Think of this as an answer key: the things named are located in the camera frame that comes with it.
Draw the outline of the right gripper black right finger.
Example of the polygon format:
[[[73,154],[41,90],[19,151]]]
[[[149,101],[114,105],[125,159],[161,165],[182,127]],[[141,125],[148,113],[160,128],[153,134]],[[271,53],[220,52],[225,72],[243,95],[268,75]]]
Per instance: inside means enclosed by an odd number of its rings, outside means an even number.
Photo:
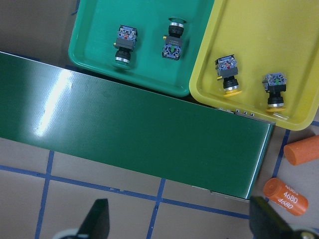
[[[249,227],[255,239],[292,239],[294,231],[263,197],[251,197]]]

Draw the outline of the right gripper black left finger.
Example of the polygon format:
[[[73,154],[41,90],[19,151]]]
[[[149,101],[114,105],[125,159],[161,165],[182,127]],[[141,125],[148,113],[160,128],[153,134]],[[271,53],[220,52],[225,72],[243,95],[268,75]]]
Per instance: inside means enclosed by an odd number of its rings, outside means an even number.
[[[80,226],[77,239],[107,239],[110,233],[108,199],[97,199]]]

